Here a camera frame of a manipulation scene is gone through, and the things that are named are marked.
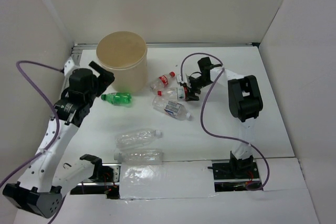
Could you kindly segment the clear bottle red cap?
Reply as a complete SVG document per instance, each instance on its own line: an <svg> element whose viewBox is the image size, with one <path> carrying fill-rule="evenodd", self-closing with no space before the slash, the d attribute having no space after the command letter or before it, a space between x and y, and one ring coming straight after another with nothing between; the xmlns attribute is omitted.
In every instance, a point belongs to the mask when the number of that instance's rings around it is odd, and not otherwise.
<svg viewBox="0 0 336 224"><path fill-rule="evenodd" d="M166 88L164 90L157 91L157 95L172 101L185 101L186 91L183 87Z"/></svg>

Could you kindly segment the clear bottle blue label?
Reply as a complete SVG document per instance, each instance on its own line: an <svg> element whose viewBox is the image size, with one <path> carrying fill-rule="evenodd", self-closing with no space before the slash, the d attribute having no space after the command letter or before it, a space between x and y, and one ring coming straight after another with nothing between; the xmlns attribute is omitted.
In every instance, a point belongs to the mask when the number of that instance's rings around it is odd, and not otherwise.
<svg viewBox="0 0 336 224"><path fill-rule="evenodd" d="M156 96L152 101L155 110L160 111L177 120L190 120L191 114L186 107L175 101L167 100L160 96Z"/></svg>

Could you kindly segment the red label cola bottle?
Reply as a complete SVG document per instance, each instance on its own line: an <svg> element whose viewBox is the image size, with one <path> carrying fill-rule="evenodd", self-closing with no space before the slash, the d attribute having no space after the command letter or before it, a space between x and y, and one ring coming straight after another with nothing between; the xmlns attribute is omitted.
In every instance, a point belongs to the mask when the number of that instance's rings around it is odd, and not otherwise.
<svg viewBox="0 0 336 224"><path fill-rule="evenodd" d="M152 81L149 87L152 91L159 91L165 89L168 85L171 84L174 78L175 78L175 72L173 71L167 74L163 74L158 78L156 78L154 81Z"/></svg>

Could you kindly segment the green plastic bottle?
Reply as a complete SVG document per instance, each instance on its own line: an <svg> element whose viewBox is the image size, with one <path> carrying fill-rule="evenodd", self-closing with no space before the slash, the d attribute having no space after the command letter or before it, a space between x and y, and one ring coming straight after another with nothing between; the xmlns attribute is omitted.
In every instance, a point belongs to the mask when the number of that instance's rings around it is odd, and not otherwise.
<svg viewBox="0 0 336 224"><path fill-rule="evenodd" d="M127 92L115 92L101 95L101 100L112 105L127 106L131 104L131 94Z"/></svg>

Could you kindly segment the clear crushed bottle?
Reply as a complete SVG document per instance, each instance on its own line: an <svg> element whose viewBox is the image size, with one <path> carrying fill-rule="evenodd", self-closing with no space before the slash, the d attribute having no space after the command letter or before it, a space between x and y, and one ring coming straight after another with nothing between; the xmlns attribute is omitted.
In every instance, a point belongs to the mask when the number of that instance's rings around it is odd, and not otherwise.
<svg viewBox="0 0 336 224"><path fill-rule="evenodd" d="M163 136L161 130L139 129L125 132L115 137L116 148L127 150L131 148L143 147L153 143Z"/></svg>

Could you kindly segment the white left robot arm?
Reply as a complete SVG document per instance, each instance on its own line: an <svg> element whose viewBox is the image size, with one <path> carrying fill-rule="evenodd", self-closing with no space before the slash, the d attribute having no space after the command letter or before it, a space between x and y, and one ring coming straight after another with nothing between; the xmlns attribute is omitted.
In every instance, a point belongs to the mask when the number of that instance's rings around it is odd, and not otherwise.
<svg viewBox="0 0 336 224"><path fill-rule="evenodd" d="M114 74L91 61L88 68L78 67L69 58L61 72L69 86L61 98L52 103L22 69L29 60L16 62L16 67L29 84L41 95L51 109L47 131L36 154L19 165L1 181L2 194L16 208L49 219L53 222L63 206L66 195L84 180L93 182L103 177L106 168L102 159L85 154L79 162L56 176L56 169L84 118L90 113L95 98L100 97L115 80Z"/></svg>

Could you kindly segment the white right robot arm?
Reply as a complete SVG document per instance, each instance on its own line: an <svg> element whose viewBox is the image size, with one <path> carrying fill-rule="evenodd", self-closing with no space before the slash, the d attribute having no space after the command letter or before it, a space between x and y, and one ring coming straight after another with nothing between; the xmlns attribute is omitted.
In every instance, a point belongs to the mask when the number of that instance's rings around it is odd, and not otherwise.
<svg viewBox="0 0 336 224"><path fill-rule="evenodd" d="M186 92L186 101L198 101L201 89L216 83L225 86L228 91L228 107L231 115L239 120L238 137L229 137L236 140L229 159L229 172L235 178L242 177L253 165L252 143L254 142L254 126L260 111L263 109L257 78L253 75L243 76L226 69L221 60L213 57L219 63L214 64L212 55L203 53L197 64L199 76L183 75L183 63L180 74L176 79Z"/></svg>

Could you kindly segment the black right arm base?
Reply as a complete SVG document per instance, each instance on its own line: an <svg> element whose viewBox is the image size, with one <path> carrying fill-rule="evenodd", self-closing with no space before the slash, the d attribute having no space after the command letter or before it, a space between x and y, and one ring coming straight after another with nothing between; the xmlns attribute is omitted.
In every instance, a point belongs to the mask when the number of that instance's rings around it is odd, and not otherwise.
<svg viewBox="0 0 336 224"><path fill-rule="evenodd" d="M259 179L257 164L253 157L212 163L207 169L213 172L215 180L249 180Z"/></svg>

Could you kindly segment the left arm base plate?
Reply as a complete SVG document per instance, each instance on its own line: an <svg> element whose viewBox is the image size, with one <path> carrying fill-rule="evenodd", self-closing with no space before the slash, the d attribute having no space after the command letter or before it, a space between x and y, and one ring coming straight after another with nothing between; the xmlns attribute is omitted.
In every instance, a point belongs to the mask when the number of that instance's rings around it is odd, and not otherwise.
<svg viewBox="0 0 336 224"><path fill-rule="evenodd" d="M71 195L103 195L106 199L120 199L120 164L103 164L98 179L86 179L70 191Z"/></svg>

